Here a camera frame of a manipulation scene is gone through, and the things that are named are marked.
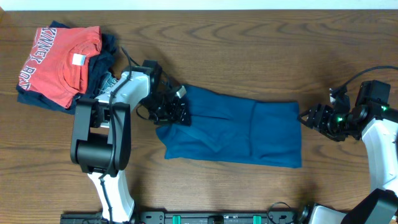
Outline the teal blue t-shirt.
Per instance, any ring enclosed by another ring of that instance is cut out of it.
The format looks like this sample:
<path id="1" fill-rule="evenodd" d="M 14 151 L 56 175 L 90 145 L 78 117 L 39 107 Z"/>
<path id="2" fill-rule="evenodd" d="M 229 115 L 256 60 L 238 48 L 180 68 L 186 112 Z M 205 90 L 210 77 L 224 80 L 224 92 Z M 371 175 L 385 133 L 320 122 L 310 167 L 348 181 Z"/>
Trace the teal blue t-shirt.
<path id="1" fill-rule="evenodd" d="M 257 101 L 187 86 L 191 124 L 157 128 L 166 159 L 300 168 L 302 133 L 295 101 Z"/>

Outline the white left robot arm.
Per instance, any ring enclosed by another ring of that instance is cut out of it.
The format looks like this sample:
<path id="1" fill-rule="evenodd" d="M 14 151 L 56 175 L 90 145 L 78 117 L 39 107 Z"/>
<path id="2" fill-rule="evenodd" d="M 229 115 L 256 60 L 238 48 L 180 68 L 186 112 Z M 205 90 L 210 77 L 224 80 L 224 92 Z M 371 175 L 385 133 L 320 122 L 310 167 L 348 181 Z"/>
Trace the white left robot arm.
<path id="1" fill-rule="evenodd" d="M 173 84 L 155 60 L 128 65 L 108 91 L 76 106 L 70 157 L 95 185 L 103 210 L 72 223 L 133 223 L 135 202 L 125 169 L 131 155 L 131 113 L 148 111 L 155 125 L 191 124 L 184 85 Z"/>

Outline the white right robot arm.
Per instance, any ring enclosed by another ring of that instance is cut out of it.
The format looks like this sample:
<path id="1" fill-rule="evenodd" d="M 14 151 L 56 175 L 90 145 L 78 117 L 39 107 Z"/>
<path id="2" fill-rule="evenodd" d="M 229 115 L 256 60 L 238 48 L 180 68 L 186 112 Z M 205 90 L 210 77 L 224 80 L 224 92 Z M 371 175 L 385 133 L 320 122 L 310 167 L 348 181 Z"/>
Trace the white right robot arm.
<path id="1" fill-rule="evenodd" d="M 362 141 L 371 183 L 370 194 L 349 212 L 316 205 L 309 223 L 389 223 L 397 215 L 397 110 L 388 97 L 388 90 L 361 90 L 349 112 L 318 104 L 299 114 L 303 125 L 333 141 Z"/>

